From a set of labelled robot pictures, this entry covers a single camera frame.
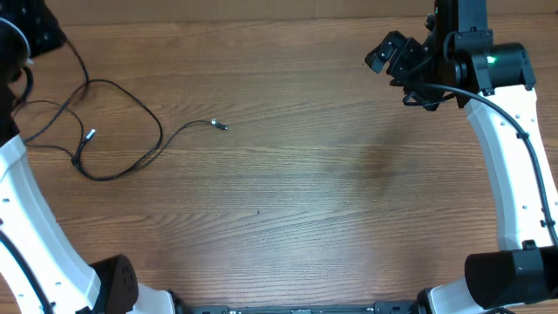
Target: wooden table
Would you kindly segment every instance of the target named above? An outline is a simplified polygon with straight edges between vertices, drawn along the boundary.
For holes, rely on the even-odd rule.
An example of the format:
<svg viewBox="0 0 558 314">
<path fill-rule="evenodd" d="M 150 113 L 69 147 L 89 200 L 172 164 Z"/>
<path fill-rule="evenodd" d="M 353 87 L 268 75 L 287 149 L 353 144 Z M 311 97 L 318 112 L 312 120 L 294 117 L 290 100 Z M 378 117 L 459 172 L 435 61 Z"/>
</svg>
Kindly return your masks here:
<svg viewBox="0 0 558 314">
<path fill-rule="evenodd" d="M 118 254 L 141 282 L 188 304 L 370 304 L 415 298 L 497 249 L 478 141 L 455 103 L 404 107 L 389 77 L 363 66 L 388 31 L 423 40 L 423 18 L 68 27 L 94 78 L 113 79 L 160 117 L 166 134 L 197 126 L 151 166 L 88 181 L 58 151 L 30 164 L 64 232 L 89 263 Z M 539 119 L 558 171 L 558 19 L 492 17 L 496 41 L 523 43 L 538 79 Z M 38 58 L 34 99 L 64 100 L 81 74 L 68 49 Z M 138 159 L 158 138 L 151 118 L 111 87 L 73 107 L 98 133 L 95 174 Z M 53 114 L 30 107 L 24 135 Z M 37 143 L 71 150 L 60 119 Z M 16 313 L 5 283 L 0 312 Z M 529 307 L 556 312 L 558 303 Z"/>
</svg>

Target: black cable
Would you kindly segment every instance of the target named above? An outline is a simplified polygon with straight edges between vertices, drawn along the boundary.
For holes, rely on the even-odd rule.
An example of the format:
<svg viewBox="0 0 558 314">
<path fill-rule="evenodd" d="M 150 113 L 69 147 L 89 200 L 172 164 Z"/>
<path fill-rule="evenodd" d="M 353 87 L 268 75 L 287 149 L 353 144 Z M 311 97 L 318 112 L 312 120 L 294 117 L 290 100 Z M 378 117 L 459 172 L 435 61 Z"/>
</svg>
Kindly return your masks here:
<svg viewBox="0 0 558 314">
<path fill-rule="evenodd" d="M 33 91 L 33 86 L 35 84 L 35 80 L 33 78 L 33 72 L 31 71 L 31 69 L 29 67 L 27 67 L 27 65 L 22 66 L 22 69 L 25 72 L 25 77 L 26 77 L 26 85 L 25 85 L 25 90 L 24 92 L 21 94 L 21 96 L 19 96 L 18 99 L 16 99 L 15 103 L 14 103 L 14 108 L 24 104 L 27 99 L 29 98 L 29 95 L 31 94 L 31 92 Z"/>
<path fill-rule="evenodd" d="M 83 58 L 81 58 L 81 55 L 79 54 L 78 50 L 76 49 L 76 47 L 71 43 L 70 40 L 67 40 L 66 43 L 68 44 L 68 46 L 71 49 L 71 52 L 73 52 L 73 55 L 76 56 L 76 58 L 78 59 L 79 62 L 79 66 L 81 67 L 81 71 L 84 73 L 84 84 L 89 82 L 89 71 L 87 71 L 87 67 L 85 66 L 85 62 L 83 60 Z M 83 100 L 85 98 L 85 96 L 87 96 L 87 93 L 89 92 L 89 86 L 87 85 L 81 95 L 81 99 Z"/>
<path fill-rule="evenodd" d="M 436 54 L 437 53 L 434 53 L 431 56 L 429 56 L 428 58 L 425 58 L 424 60 L 422 60 L 421 63 L 419 63 L 418 65 L 413 66 L 411 68 L 411 70 L 407 71 L 404 76 L 394 78 L 394 79 L 391 80 L 391 82 L 398 82 L 398 81 L 401 81 L 401 79 L 408 79 L 414 72 L 422 69 L 425 65 L 428 65 L 428 63 L 430 63 L 434 59 L 434 56 L 436 56 Z"/>
<path fill-rule="evenodd" d="M 38 103 L 48 103 L 48 104 L 58 106 L 59 109 L 54 114 L 54 116 L 51 118 L 51 120 L 46 124 L 46 126 L 44 126 L 42 129 L 40 129 L 38 132 L 34 133 L 29 138 L 24 139 L 24 142 L 28 147 L 54 148 L 54 149 L 65 152 L 66 154 L 71 156 L 72 165 L 86 178 L 88 178 L 90 180 L 93 180 L 93 181 L 111 181 L 111 180 L 116 180 L 116 179 L 118 179 L 120 177 L 123 177 L 127 174 L 131 174 L 131 173 L 134 173 L 136 171 L 139 171 L 139 170 L 145 168 L 147 165 L 151 164 L 155 159 L 157 159 L 161 155 L 163 150 L 165 150 L 167 148 L 167 146 L 170 144 L 170 142 L 173 140 L 173 138 L 180 131 L 182 131 L 185 128 L 191 126 L 192 124 L 205 123 L 205 124 L 208 124 L 210 126 L 214 126 L 216 128 L 219 128 L 221 130 L 228 130 L 228 128 L 226 126 L 217 122 L 217 120 L 215 120 L 215 119 L 212 119 L 210 121 L 209 120 L 196 120 L 196 121 L 188 122 L 184 126 L 179 128 L 168 139 L 167 143 L 163 146 L 163 148 L 160 149 L 160 146 L 163 142 L 164 133 L 163 133 L 163 126 L 161 125 L 157 116 L 141 100 L 139 100 L 137 97 L 135 97 L 133 94 L 131 94 L 129 91 L 127 91 L 124 87 L 118 85 L 117 83 L 114 83 L 111 80 L 102 79 L 102 78 L 90 79 L 87 68 L 85 67 L 85 63 L 84 63 L 83 59 L 81 58 L 81 56 L 79 55 L 78 51 L 75 49 L 73 44 L 71 44 L 70 42 L 68 42 L 68 45 L 71 47 L 72 51 L 74 52 L 74 54 L 78 58 L 78 61 L 79 61 L 80 66 L 83 70 L 83 73 L 84 73 L 84 83 L 82 85 L 78 86 L 78 88 L 76 88 L 71 93 L 70 97 L 63 104 L 59 104 L 59 103 L 56 103 L 56 102 L 50 101 L 50 100 L 34 100 L 34 101 L 29 102 L 28 105 L 38 104 Z M 81 95 L 82 95 L 81 99 L 83 99 L 83 97 L 87 94 L 87 90 L 89 88 L 89 85 L 93 84 L 93 83 L 106 83 L 106 84 L 112 85 L 112 86 L 116 87 L 117 89 L 119 89 L 121 92 L 126 94 L 128 97 L 133 99 L 137 105 L 139 105 L 147 113 L 149 113 L 149 115 L 155 120 L 155 122 L 157 123 L 157 127 L 159 128 L 159 139 L 157 140 L 157 142 L 155 143 L 155 145 L 153 147 L 151 147 L 143 156 L 141 156 L 138 160 L 136 160 L 130 167 L 126 168 L 124 171 L 121 171 L 117 174 L 108 175 L 108 176 L 95 176 L 95 175 L 89 174 L 85 170 L 85 168 L 83 166 L 83 161 L 82 161 L 82 156 L 81 155 L 83 153 L 85 145 L 92 139 L 92 136 L 95 134 L 95 130 L 93 129 L 87 136 L 85 136 L 85 129 L 84 129 L 83 122 L 81 121 L 79 116 L 74 111 L 72 111 L 68 108 L 68 106 L 75 100 L 76 95 L 79 94 L 80 92 L 81 92 Z M 17 113 L 19 113 L 20 109 L 21 109 L 21 106 L 14 112 L 14 118 L 16 117 Z M 66 148 L 63 148 L 63 147 L 58 147 L 58 146 L 54 146 L 54 145 L 33 145 L 33 144 L 30 144 L 30 142 L 32 140 L 36 139 L 38 136 L 43 134 L 49 127 L 51 127 L 51 125 L 58 119 L 60 114 L 62 114 L 64 111 L 69 112 L 74 118 L 76 118 L 78 120 L 80 128 L 81 128 L 81 134 L 80 134 L 80 137 L 79 137 L 78 148 L 76 149 L 75 154 L 72 154 L 69 150 L 67 150 Z"/>
<path fill-rule="evenodd" d="M 33 289 L 33 291 L 35 291 L 35 294 L 37 295 L 38 301 L 41 303 L 41 306 L 43 307 L 44 314 L 54 313 L 52 311 L 52 305 L 49 303 L 48 298 L 44 294 L 44 291 L 41 288 L 41 285 L 39 284 L 37 278 L 35 277 L 35 274 L 33 274 L 31 267 L 29 267 L 29 264 L 25 261 L 21 253 L 19 253 L 19 250 L 17 250 L 14 243 L 10 240 L 10 238 L 8 238 L 8 236 L 2 230 L 0 230 L 0 242 L 6 247 L 6 249 L 10 252 L 10 254 L 14 257 L 17 265 L 19 266 L 21 271 L 25 274 L 25 277 L 29 281 L 31 288 Z"/>
<path fill-rule="evenodd" d="M 52 105 L 59 106 L 59 107 L 62 106 L 62 105 L 60 105 L 59 103 L 54 102 L 54 101 L 51 101 L 51 100 L 33 100 L 33 101 L 27 102 L 26 105 L 27 105 L 27 106 L 30 106 L 30 105 L 34 105 L 34 104 L 40 104 L 40 103 L 52 104 Z M 19 107 L 17 107 L 17 108 L 14 110 L 14 119 L 16 118 L 17 114 L 21 111 L 21 109 L 22 109 L 22 107 L 19 106 Z M 83 121 L 79 118 L 79 116 L 78 116 L 74 111 L 72 111 L 71 109 L 68 109 L 68 108 L 65 108 L 65 110 L 66 110 L 68 113 L 70 113 L 74 118 L 76 118 L 76 120 L 78 121 L 78 123 L 79 123 L 79 128 L 80 128 L 79 140 L 80 140 L 80 142 L 81 142 L 81 141 L 83 140 L 83 138 L 84 138 L 84 135 L 85 135 L 84 123 L 83 123 Z M 65 149 L 65 148 L 63 148 L 63 147 L 56 146 L 56 145 L 42 145 L 42 144 L 29 144 L 29 143 L 26 143 L 26 145 L 27 145 L 28 147 L 35 147 L 35 148 L 53 148 L 53 149 L 57 149 L 57 150 L 60 150 L 60 151 L 63 151 L 63 152 L 65 152 L 65 153 L 67 153 L 68 155 L 70 155 L 71 158 L 73 158 L 73 154 L 72 154 L 69 150 L 67 150 L 67 149 Z"/>
<path fill-rule="evenodd" d="M 548 233 L 550 234 L 550 238 L 552 239 L 554 246 L 558 247 L 558 235 L 556 234 L 556 230 L 555 230 L 555 222 L 552 220 L 552 216 L 550 214 L 550 205 L 548 204 L 547 192 L 544 186 L 544 180 L 542 179 L 542 172 L 541 172 L 541 166 L 539 165 L 539 160 L 537 158 L 533 144 L 529 139 L 529 134 L 525 132 L 525 130 L 523 130 L 520 124 L 512 116 L 510 116 L 508 113 L 506 113 L 506 111 L 504 111 L 498 105 L 494 104 L 492 101 L 484 97 L 481 97 L 477 94 L 474 94 L 472 92 L 468 92 L 456 87 L 439 85 L 439 84 L 413 83 L 413 82 L 408 82 L 405 83 L 404 85 L 399 84 L 394 86 L 404 86 L 410 89 L 427 88 L 427 89 L 439 90 L 444 92 L 452 92 L 460 96 L 468 97 L 469 99 L 475 99 L 489 106 L 493 110 L 495 110 L 507 122 L 509 122 L 509 124 L 511 124 L 517 131 L 518 138 L 522 139 L 523 142 L 525 143 L 525 147 L 527 148 L 527 151 L 531 158 L 531 163 L 533 165 L 533 170 L 534 170 L 534 177 L 537 181 L 537 186 L 539 188 L 539 197 L 541 199 L 542 212 L 544 213 L 544 219 L 545 219 L 544 223 L 548 227 Z"/>
<path fill-rule="evenodd" d="M 457 31 L 450 31 L 449 33 L 447 33 L 446 38 L 444 38 L 444 44 L 442 45 L 442 55 L 444 56 L 444 60 L 446 61 L 446 63 L 450 62 L 450 58 L 447 55 L 447 50 L 449 48 L 449 44 L 450 44 L 450 38 L 452 36 L 455 37 L 455 35 L 457 35 L 458 32 Z"/>
</svg>

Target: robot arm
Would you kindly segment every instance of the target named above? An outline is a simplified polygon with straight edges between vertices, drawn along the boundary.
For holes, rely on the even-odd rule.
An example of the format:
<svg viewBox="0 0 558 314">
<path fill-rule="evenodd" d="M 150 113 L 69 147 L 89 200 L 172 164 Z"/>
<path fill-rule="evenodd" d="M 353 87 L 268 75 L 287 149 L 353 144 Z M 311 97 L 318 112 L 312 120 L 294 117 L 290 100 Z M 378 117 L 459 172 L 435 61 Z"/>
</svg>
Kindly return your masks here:
<svg viewBox="0 0 558 314">
<path fill-rule="evenodd" d="M 91 265 L 81 259 L 29 168 L 26 147 L 11 117 L 20 99 L 8 84 L 19 77 L 29 58 L 66 42 L 56 18 L 42 0 L 3 2 L 0 40 L 0 272 L 21 311 L 175 313 L 180 300 L 137 283 L 125 256 Z"/>
<path fill-rule="evenodd" d="M 496 203 L 500 252 L 469 256 L 464 278 L 419 294 L 417 313 L 474 314 L 557 297 L 558 195 L 537 124 L 534 74 L 523 46 L 493 44 L 486 7 L 486 0 L 437 0 L 423 44 L 393 31 L 365 59 L 375 72 L 390 61 L 387 73 L 404 88 L 406 105 L 435 111 L 457 98 L 479 138 Z"/>
</svg>

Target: wooden tabletop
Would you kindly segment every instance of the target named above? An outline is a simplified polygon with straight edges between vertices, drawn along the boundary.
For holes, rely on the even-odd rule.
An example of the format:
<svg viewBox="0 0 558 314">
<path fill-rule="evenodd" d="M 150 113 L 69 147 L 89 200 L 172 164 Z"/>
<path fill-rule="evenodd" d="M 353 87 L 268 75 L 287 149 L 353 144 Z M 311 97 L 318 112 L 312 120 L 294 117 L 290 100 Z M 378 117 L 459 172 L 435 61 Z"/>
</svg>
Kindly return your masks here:
<svg viewBox="0 0 558 314">
<path fill-rule="evenodd" d="M 473 129 L 454 102 L 405 107 L 363 58 L 388 31 L 424 40 L 423 18 L 127 24 L 65 29 L 93 78 L 112 79 L 160 118 L 152 165 L 110 182 L 81 176 L 59 151 L 31 149 L 43 194 L 77 252 L 126 254 L 141 282 L 188 304 L 371 304 L 413 299 L 497 250 L 496 217 Z M 542 138 L 558 175 L 558 16 L 491 17 L 496 42 L 518 41 L 537 77 Z M 64 100 L 82 79 L 64 48 L 37 58 L 33 99 Z M 72 107 L 97 135 L 95 174 L 118 172 L 158 139 L 153 120 L 107 85 Z M 53 106 L 18 116 L 23 135 Z M 37 143 L 75 150 L 65 114 Z M 16 313 L 0 284 L 0 312 Z M 558 303 L 529 307 L 556 312 Z"/>
</svg>

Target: cable plug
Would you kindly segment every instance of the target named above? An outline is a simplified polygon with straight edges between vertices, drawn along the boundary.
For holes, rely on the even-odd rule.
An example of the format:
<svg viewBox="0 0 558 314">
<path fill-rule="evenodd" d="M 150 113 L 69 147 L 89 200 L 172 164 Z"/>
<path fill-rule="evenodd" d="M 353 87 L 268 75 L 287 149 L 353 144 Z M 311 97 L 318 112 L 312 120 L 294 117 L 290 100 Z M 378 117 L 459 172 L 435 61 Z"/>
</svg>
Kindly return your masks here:
<svg viewBox="0 0 558 314">
<path fill-rule="evenodd" d="M 211 119 L 211 125 L 212 125 L 212 126 L 215 126 L 215 127 L 218 128 L 218 129 L 221 129 L 221 130 L 223 130 L 223 131 L 227 131 L 227 130 L 228 130 L 228 127 L 227 127 L 227 126 L 225 126 L 225 125 L 219 123 L 219 122 L 217 121 L 217 119 L 215 119 L 215 118 Z"/>
<path fill-rule="evenodd" d="M 85 136 L 84 144 L 87 143 L 88 141 L 90 141 L 91 138 L 93 137 L 93 135 L 95 135 L 96 132 L 97 132 L 97 130 L 91 129 L 91 131 L 89 131 L 89 133 Z"/>
</svg>

